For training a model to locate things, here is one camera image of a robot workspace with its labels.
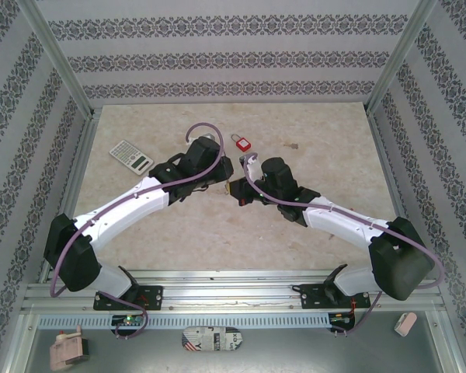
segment wall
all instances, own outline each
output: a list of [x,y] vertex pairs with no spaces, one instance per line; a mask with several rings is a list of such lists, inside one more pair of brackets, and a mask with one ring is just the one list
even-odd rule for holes
[[406,214],[446,267],[466,360],[466,1],[436,4],[375,120]]
[[0,352],[36,282],[84,120],[26,18],[0,0]]
[[94,107],[364,101],[417,0],[39,1]]

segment metal base plate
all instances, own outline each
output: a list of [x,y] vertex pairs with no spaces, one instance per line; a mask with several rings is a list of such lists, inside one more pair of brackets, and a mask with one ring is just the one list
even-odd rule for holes
[[[140,285],[135,305],[139,305],[149,311],[160,311],[162,307],[162,286],[145,286]],[[101,295],[99,292],[95,295],[93,309],[96,311],[134,311],[135,308],[123,305]]]
[[369,295],[365,293],[356,294],[352,297],[342,296],[338,305],[334,305],[325,295],[325,285],[323,284],[302,284],[293,286],[292,290],[301,294],[301,304],[303,309],[351,309],[352,299],[356,302],[356,309],[368,309],[371,306]]

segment speckled floor surface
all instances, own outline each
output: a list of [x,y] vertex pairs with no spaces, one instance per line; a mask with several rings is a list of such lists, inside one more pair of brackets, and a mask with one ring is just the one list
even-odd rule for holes
[[[230,139],[236,133],[252,142],[261,161],[282,157],[299,185],[363,214],[395,217],[362,103],[104,106],[75,214],[102,206],[141,179],[109,155],[120,140],[160,163],[186,151],[186,130],[201,121],[223,132],[232,180],[242,176],[242,153]],[[99,258],[139,270],[296,270],[362,263],[368,255],[284,220],[274,206],[239,207],[222,183],[143,218]]]

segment enclosure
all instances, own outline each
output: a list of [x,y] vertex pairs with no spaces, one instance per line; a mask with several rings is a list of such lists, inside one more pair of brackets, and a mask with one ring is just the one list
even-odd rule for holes
[[[381,301],[366,329],[376,339],[360,337],[374,352],[347,344],[349,364],[376,353],[388,363],[370,371],[407,371],[391,350],[418,354],[427,345],[415,369],[466,371],[466,0],[0,0],[0,371],[47,369],[41,351],[65,322],[49,328],[52,317],[101,317],[93,291],[47,297],[52,219],[91,211],[138,182],[108,154],[120,140],[160,163],[186,149],[186,129],[201,121],[224,132],[234,178],[241,152],[229,135],[238,133],[342,206],[409,219],[442,261],[438,288]],[[234,315],[247,320],[235,325],[255,329],[239,322],[311,317],[286,287],[367,259],[338,237],[288,225],[274,207],[228,198],[223,185],[195,193],[102,254],[142,283],[169,289],[166,310],[151,314],[164,325],[188,317],[219,326],[213,317]],[[243,297],[255,307],[228,305]],[[417,345],[382,333],[405,311],[419,314]],[[163,329],[142,337],[161,351],[154,368],[163,371],[157,357],[172,349],[166,333],[175,331],[151,329]],[[285,369],[350,369],[335,363],[335,352],[321,363],[329,346],[344,346],[338,340],[326,345],[293,320],[263,329],[246,336],[318,346],[319,363],[297,365],[298,351],[293,361],[283,355]],[[113,348],[101,331],[87,333]],[[198,357],[180,358],[200,371]],[[236,371],[210,359],[213,371]],[[234,364],[234,354],[227,359]],[[283,364],[273,357],[242,369]]]

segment purple cable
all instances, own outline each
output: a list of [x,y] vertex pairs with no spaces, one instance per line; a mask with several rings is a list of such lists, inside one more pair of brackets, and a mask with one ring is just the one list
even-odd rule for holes
[[[398,239],[401,239],[402,241],[408,243],[409,245],[412,245],[412,246],[416,247],[422,253],[425,253],[429,258],[431,258],[433,260],[433,262],[438,266],[438,268],[440,270],[439,276],[434,282],[432,282],[431,284],[420,285],[420,286],[417,287],[417,289],[433,288],[433,287],[435,287],[435,286],[442,283],[442,281],[443,281],[443,279],[445,277],[445,269],[443,268],[443,265],[440,262],[440,260],[438,259],[438,257],[434,253],[431,253],[427,248],[421,246],[420,244],[418,244],[415,241],[412,241],[410,238],[405,237],[404,235],[401,235],[400,233],[394,232],[391,229],[382,227],[380,225],[375,225],[375,224],[373,224],[372,222],[369,222],[366,219],[362,219],[362,218],[359,218],[357,216],[354,216],[354,215],[350,214],[349,212],[341,210],[339,208],[331,208],[331,207],[326,206],[324,204],[302,204],[301,202],[290,202],[290,201],[287,201],[287,200],[279,200],[279,199],[277,199],[275,197],[271,197],[270,195],[266,194],[258,186],[255,185],[255,183],[252,181],[252,179],[250,179],[249,169],[247,169],[247,165],[249,164],[249,160],[251,158],[256,159],[257,158],[257,153],[253,152],[253,153],[249,153],[249,154],[247,154],[245,156],[245,161],[243,163],[243,172],[245,173],[245,178],[247,179],[247,182],[250,184],[250,186],[257,193],[261,194],[266,199],[271,200],[272,202],[274,202],[276,204],[284,204],[286,206],[320,208],[322,210],[327,210],[327,211],[330,211],[330,209],[331,209],[331,211],[337,212],[337,213],[339,213],[341,215],[344,215],[344,216],[346,216],[348,218],[351,218],[351,219],[353,219],[355,221],[358,221],[359,223],[362,223],[362,224],[368,225],[368,226],[373,226],[373,228],[376,228],[376,229],[378,229],[378,230],[380,230],[382,232],[385,232],[385,233],[387,233],[389,235],[393,235],[394,237],[396,237]],[[381,291],[378,292],[377,297],[374,299],[373,304],[366,311],[366,313],[364,314],[362,319],[359,320],[359,322],[351,330],[342,332],[342,334],[354,333],[356,330],[358,330],[363,325],[363,323],[366,321],[366,319],[371,314],[371,311],[373,311],[373,308],[377,304],[378,299],[380,299],[381,294],[382,294]]]
[[[64,246],[64,248],[62,249],[62,253],[61,255],[59,256],[59,259],[57,261],[57,264],[55,265],[55,269],[54,269],[54,276],[52,277],[52,283],[50,284],[50,296],[52,298],[56,298],[58,297],[60,294],[62,294],[62,292],[66,289],[65,286],[63,286],[57,293],[55,292],[55,286],[57,284],[57,279],[59,277],[59,272],[61,271],[61,267],[62,267],[62,263],[64,262],[64,259],[66,257],[66,255],[68,254],[68,251],[69,249],[71,248],[72,244],[74,243],[74,241],[91,225],[94,225],[95,224],[95,221],[99,220],[103,215],[107,214],[109,211],[113,210],[114,208],[120,206],[121,204],[123,204],[124,202],[128,201],[128,200],[131,200],[133,198],[138,198],[139,196],[143,195],[143,194],[146,194],[146,193],[150,193],[154,190],[158,190],[158,189],[164,189],[164,188],[167,188],[167,187],[173,187],[173,186],[176,186],[176,185],[179,185],[179,184],[184,184],[184,183],[189,183],[190,181],[194,181],[194,180],[197,180],[199,178],[201,178],[202,176],[206,176],[209,172],[211,172],[216,166],[217,164],[220,162],[221,160],[221,157],[224,153],[224,140],[223,140],[223,136],[221,134],[221,132],[219,131],[219,129],[214,126],[213,124],[210,124],[210,123],[205,123],[205,122],[201,122],[201,123],[197,123],[197,124],[194,124],[192,127],[190,127],[188,129],[188,131],[186,132],[186,135],[185,135],[185,139],[186,141],[188,141],[188,138],[190,136],[190,133],[197,127],[210,127],[212,128],[214,131],[216,131],[217,133],[217,136],[219,137],[219,152],[217,154],[217,158],[214,160],[214,162],[212,162],[212,164],[206,168],[204,171],[202,171],[201,173],[197,173],[195,176],[191,176],[191,177],[186,177],[185,179],[181,179],[181,180],[177,180],[177,181],[172,181],[170,183],[165,183],[165,184],[160,184],[160,185],[156,185],[156,186],[151,186],[147,189],[143,189],[143,190],[140,190],[136,193],[133,193],[133,194],[130,194],[124,198],[121,198],[120,200],[117,200],[116,202],[114,202],[113,204],[111,204],[110,206],[107,206],[106,208],[104,208],[103,210],[101,210],[98,214],[96,214],[91,220],[87,221],[84,225],[81,226],[80,229],[78,229],[78,231],[76,231],[76,233],[69,239],[68,243],[66,243],[66,245]],[[116,302],[119,302],[121,304],[124,304],[124,305],[129,305],[130,307],[134,307],[136,309],[140,309],[143,311],[144,315],[145,315],[145,325],[143,327],[141,327],[139,330],[137,330],[135,333],[133,333],[131,336],[135,336],[138,335],[139,333],[141,333],[141,331],[145,328],[145,326],[147,325],[147,321],[148,321],[148,314],[147,314],[147,311],[145,311],[145,309],[143,309],[142,307],[140,307],[139,305],[134,305],[132,303],[129,303],[129,302],[126,302],[126,301],[123,301],[121,299],[118,299],[116,297],[113,297],[112,295],[108,295],[107,293],[102,293],[101,294],[105,295],[107,298],[110,298]]]

